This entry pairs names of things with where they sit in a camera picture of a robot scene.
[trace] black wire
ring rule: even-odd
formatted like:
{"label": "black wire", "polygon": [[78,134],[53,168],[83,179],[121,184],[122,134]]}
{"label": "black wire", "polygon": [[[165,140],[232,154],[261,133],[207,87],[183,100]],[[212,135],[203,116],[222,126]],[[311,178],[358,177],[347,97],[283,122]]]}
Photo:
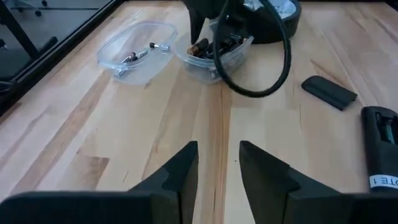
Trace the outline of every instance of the black wire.
{"label": "black wire", "polygon": [[224,25],[227,13],[228,13],[228,8],[229,8],[229,0],[225,1],[223,10],[220,14],[220,20],[218,22],[217,28],[214,33],[214,44],[213,44],[213,51],[214,51],[214,62],[217,68],[217,72],[220,75],[220,77],[224,80],[224,82],[236,93],[239,93],[241,95],[251,97],[251,98],[261,98],[265,97],[268,95],[273,94],[275,91],[277,91],[286,81],[286,78],[289,74],[290,71],[290,64],[292,63],[292,53],[291,53],[291,48],[290,48],[290,40],[287,37],[286,34],[286,27],[285,24],[283,23],[282,19],[280,18],[278,12],[275,10],[273,5],[268,1],[268,0],[260,0],[260,2],[264,5],[264,7],[272,14],[273,18],[277,22],[277,25],[280,29],[280,34],[282,35],[282,40],[283,40],[283,45],[284,45],[284,67],[282,70],[282,73],[280,74],[280,77],[278,80],[268,89],[263,90],[263,91],[250,91],[247,89],[244,89],[237,84],[235,84],[231,77],[228,76],[228,74],[225,72],[224,66],[221,63],[220,59],[220,32],[221,32],[221,27]]}

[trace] floor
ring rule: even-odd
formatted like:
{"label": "floor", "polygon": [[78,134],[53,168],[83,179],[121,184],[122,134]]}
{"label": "floor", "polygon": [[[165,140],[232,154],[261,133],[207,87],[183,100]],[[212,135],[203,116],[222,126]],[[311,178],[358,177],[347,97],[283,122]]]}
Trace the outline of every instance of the floor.
{"label": "floor", "polygon": [[[109,0],[48,0],[47,7],[41,5],[41,0],[27,2],[39,7],[42,16],[37,17],[34,10],[19,12],[12,6],[11,12],[39,49],[53,36],[61,42]],[[0,80],[7,80],[30,58],[6,26],[0,26],[0,39],[7,44],[7,50],[0,50]]]}

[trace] wood grain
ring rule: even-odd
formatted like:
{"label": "wood grain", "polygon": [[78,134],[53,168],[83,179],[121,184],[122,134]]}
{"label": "wood grain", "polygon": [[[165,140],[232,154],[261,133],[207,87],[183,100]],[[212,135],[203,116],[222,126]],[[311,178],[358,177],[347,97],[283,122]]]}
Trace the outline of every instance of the wood grain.
{"label": "wood grain", "polygon": [[[115,82],[97,50],[139,21],[189,32],[178,1],[125,2],[0,118],[0,200],[30,190],[127,190],[190,140],[199,144],[195,224],[254,223],[239,167],[249,140],[342,192],[367,191],[360,110],[398,111],[398,13],[382,3],[303,3],[292,68],[271,96],[204,85],[180,60],[147,85]],[[253,90],[282,69],[280,43],[252,45],[234,80]],[[309,95],[320,75],[358,94],[346,111]]]}

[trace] black cord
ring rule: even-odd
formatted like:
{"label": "black cord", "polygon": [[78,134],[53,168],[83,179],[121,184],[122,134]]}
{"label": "black cord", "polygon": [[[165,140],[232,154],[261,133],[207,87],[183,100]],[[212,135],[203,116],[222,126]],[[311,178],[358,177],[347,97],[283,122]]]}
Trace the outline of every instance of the black cord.
{"label": "black cord", "polygon": [[268,0],[260,0],[260,2],[264,5],[264,7],[272,14],[273,18],[277,22],[278,27],[280,28],[280,34],[282,35],[282,40],[283,40],[283,45],[284,45],[284,67],[282,70],[282,73],[280,74],[280,77],[278,80],[268,89],[264,91],[250,91],[247,89],[244,89],[237,84],[235,84],[231,77],[228,76],[228,74],[225,72],[224,66],[221,63],[220,59],[220,32],[221,32],[221,27],[224,25],[227,13],[228,13],[228,8],[229,8],[229,0],[225,1],[223,10],[220,14],[220,19],[217,25],[217,28],[214,33],[214,44],[213,44],[213,51],[214,51],[214,62],[217,68],[217,72],[220,75],[220,77],[224,80],[224,82],[236,93],[239,93],[241,95],[251,97],[251,98],[261,98],[265,97],[268,95],[273,94],[275,91],[277,91],[286,81],[286,78],[289,74],[290,71],[290,64],[292,63],[292,53],[291,53],[291,48],[290,48],[290,40],[287,37],[286,34],[286,27],[285,24],[283,23],[282,19],[280,18],[278,12],[275,10],[273,5],[268,1]]}

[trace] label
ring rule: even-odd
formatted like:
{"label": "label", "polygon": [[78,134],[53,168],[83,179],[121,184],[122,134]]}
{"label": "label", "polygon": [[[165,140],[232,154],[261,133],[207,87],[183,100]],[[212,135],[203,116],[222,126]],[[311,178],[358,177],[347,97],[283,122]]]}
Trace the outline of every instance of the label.
{"label": "label", "polygon": [[369,177],[371,188],[373,187],[390,187],[398,189],[398,177],[391,175],[372,175]]}

